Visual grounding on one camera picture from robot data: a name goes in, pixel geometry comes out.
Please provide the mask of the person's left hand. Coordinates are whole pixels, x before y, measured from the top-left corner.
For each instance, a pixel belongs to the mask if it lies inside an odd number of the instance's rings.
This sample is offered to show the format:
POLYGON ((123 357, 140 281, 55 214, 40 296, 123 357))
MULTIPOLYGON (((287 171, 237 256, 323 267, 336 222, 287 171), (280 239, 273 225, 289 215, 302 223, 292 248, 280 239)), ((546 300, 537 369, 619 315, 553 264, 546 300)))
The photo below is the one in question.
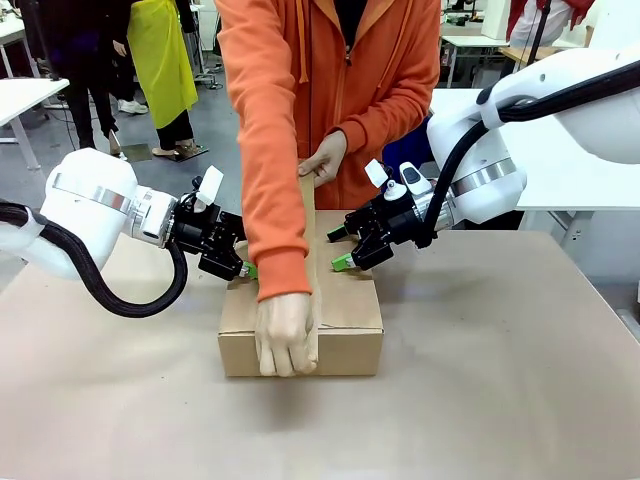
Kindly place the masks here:
POLYGON ((315 153, 300 163, 299 176, 312 175, 315 188, 335 180, 346 149, 345 134, 341 130, 330 133, 322 140, 315 153))

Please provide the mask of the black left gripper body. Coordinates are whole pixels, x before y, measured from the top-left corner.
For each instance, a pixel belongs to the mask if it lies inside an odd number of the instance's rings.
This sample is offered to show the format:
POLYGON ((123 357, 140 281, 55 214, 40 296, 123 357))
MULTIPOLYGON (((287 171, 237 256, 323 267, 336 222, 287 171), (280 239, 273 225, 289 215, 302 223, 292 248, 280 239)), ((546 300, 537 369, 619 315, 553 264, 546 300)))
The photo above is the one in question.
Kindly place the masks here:
POLYGON ((226 281, 240 276, 244 261, 235 244, 246 239, 240 216, 216 204, 197 212, 194 203, 181 203, 174 210, 172 239, 182 251, 200 255, 200 270, 226 281))

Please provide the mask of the person's right hand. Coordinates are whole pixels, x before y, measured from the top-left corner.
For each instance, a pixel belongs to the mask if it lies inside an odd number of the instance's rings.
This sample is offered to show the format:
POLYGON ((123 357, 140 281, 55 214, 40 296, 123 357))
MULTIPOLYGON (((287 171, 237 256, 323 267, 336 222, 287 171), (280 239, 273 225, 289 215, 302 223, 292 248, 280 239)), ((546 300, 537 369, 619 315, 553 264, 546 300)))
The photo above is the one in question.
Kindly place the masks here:
POLYGON ((317 328, 312 296, 289 293, 257 306, 256 354, 262 376, 309 374, 317 366, 317 328))

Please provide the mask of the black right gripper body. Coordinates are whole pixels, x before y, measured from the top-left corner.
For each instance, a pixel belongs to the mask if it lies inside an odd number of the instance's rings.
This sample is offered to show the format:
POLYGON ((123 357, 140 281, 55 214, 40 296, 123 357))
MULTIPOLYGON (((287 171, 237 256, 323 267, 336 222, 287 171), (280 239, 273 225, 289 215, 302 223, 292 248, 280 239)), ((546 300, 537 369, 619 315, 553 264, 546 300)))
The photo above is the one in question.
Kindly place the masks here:
POLYGON ((426 228, 409 192, 395 200, 379 194, 361 208, 347 214, 344 227, 358 237, 350 253, 351 268, 369 270, 393 257, 392 245, 411 241, 417 248, 426 246, 426 228))

